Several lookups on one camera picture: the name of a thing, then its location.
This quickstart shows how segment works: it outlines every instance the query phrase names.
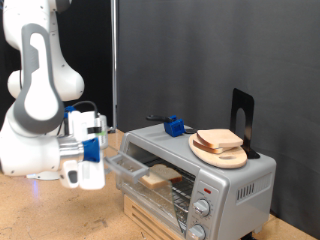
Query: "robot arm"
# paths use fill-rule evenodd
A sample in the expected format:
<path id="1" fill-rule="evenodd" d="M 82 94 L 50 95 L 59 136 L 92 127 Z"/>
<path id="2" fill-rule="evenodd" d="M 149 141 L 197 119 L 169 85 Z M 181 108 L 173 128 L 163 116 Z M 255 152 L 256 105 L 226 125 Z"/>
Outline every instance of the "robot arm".
<path id="1" fill-rule="evenodd" d="M 1 171 L 10 176 L 58 171 L 66 187 L 99 189 L 105 184 L 102 151 L 106 146 L 101 137 L 105 140 L 106 134 L 98 139 L 97 132 L 88 129 L 102 131 L 102 116 L 97 111 L 65 113 L 61 101 L 79 98 L 84 89 L 81 76 L 63 59 L 58 41 L 55 11 L 66 10 L 70 3 L 4 2 L 6 40 L 20 51 L 22 70 L 9 78 L 9 90 L 17 99 L 0 133 Z M 46 135 L 64 118 L 72 135 Z"/>

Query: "bread slice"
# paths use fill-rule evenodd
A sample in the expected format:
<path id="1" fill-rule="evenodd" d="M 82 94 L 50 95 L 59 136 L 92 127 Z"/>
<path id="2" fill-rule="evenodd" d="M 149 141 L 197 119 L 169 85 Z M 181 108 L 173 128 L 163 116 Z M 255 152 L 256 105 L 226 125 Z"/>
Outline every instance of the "bread slice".
<path id="1" fill-rule="evenodd" d="M 182 181 L 182 176 L 164 164 L 156 164 L 150 168 L 150 175 L 140 178 L 140 182 L 149 189 L 157 189 L 168 185 L 168 181 L 177 183 Z"/>
<path id="2" fill-rule="evenodd" d="M 200 148 L 201 150 L 209 152 L 209 153 L 220 154 L 220 153 L 228 151 L 228 150 L 230 150 L 232 148 L 232 147 L 224 147 L 224 148 L 210 148 L 210 147 L 207 147 L 206 145 L 203 145 L 201 143 L 201 141 L 199 140 L 197 134 L 193 134 L 192 136 L 190 136 L 190 138 L 192 138 L 193 145 L 195 147 Z"/>
<path id="3" fill-rule="evenodd" d="M 197 132 L 200 142 L 210 148 L 239 147 L 243 140 L 229 129 L 199 130 Z"/>

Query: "toaster oven control panel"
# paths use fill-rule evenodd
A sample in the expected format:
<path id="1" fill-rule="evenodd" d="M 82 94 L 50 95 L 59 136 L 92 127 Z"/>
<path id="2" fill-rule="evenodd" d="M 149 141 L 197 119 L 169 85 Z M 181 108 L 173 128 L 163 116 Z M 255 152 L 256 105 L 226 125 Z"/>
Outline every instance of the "toaster oven control panel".
<path id="1" fill-rule="evenodd" d="M 189 214 L 192 218 L 192 227 L 188 230 L 187 239 L 207 239 L 214 223 L 215 210 L 219 191 L 212 186 L 199 182 L 195 201 Z"/>

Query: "toaster oven handle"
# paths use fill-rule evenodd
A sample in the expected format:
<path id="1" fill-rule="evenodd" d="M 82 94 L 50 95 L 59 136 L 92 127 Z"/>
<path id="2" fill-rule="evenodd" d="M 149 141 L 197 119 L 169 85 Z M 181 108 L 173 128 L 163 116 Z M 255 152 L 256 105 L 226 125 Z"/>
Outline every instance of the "toaster oven handle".
<path id="1" fill-rule="evenodd" d="M 129 180 L 136 184 L 139 179 L 145 175 L 149 176 L 149 168 L 127 154 L 119 151 L 118 155 L 113 157 L 105 157 L 104 162 L 108 165 L 110 170 L 114 171 L 120 177 Z M 120 161 L 124 161 L 135 171 L 128 170 L 119 164 Z"/>

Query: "table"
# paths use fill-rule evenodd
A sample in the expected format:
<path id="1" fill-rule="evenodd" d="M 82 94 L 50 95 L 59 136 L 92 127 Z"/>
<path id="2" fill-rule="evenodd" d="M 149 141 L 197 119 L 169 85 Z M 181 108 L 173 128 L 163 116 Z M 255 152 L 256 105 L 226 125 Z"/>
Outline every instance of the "table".
<path id="1" fill-rule="evenodd" d="M 123 133 L 109 134 L 119 149 Z M 315 240 L 270 215 L 259 240 Z M 115 174 L 106 175 L 101 190 L 66 189 L 56 181 L 0 175 L 0 239 L 152 239 L 123 212 L 123 196 Z"/>

